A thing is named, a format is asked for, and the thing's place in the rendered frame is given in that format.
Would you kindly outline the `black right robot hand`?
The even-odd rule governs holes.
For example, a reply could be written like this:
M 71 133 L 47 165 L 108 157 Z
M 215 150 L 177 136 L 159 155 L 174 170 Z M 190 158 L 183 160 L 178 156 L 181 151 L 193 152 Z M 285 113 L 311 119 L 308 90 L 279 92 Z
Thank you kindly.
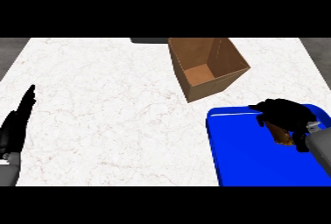
M 294 140 L 294 146 L 298 152 L 308 152 L 306 147 L 306 125 L 316 121 L 316 116 L 310 109 L 294 101 L 286 99 L 266 99 L 255 105 L 248 106 L 261 112 L 255 117 L 260 127 L 266 127 L 266 122 L 286 130 Z

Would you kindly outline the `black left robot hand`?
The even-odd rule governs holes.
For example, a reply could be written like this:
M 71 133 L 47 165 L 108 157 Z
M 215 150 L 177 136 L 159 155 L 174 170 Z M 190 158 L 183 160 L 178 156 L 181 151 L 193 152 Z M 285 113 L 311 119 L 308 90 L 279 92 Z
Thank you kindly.
M 26 124 L 35 104 L 35 85 L 25 91 L 16 110 L 11 110 L 0 126 L 0 159 L 23 149 Z

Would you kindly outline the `brown cardboard box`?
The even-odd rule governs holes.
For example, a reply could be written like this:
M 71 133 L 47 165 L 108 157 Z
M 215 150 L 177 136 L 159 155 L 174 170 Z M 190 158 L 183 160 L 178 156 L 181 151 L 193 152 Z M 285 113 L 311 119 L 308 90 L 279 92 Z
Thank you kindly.
M 168 48 L 187 102 L 221 92 L 251 68 L 227 38 L 170 38 Z

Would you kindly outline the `dark grey block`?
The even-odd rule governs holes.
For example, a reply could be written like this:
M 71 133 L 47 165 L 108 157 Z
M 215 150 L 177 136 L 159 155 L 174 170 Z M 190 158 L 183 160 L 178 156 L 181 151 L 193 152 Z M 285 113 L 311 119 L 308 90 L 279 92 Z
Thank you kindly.
M 130 38 L 134 44 L 168 44 L 168 38 Z

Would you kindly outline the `blue tray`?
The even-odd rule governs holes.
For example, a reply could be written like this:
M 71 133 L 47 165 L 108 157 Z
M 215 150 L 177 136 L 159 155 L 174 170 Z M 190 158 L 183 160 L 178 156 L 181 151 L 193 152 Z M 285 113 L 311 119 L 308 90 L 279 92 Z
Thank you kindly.
M 205 118 L 220 186 L 331 186 L 331 177 L 313 155 L 275 142 L 258 126 L 258 111 L 212 108 Z

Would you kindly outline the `brown sweet potato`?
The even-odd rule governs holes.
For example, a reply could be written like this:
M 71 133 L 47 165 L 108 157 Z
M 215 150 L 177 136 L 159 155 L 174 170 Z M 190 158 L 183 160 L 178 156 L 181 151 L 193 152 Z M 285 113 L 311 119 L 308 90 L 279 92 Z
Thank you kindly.
M 294 145 L 295 142 L 291 138 L 289 132 L 269 122 L 266 122 L 264 124 L 273 136 L 273 141 L 280 145 L 286 145 L 286 146 Z

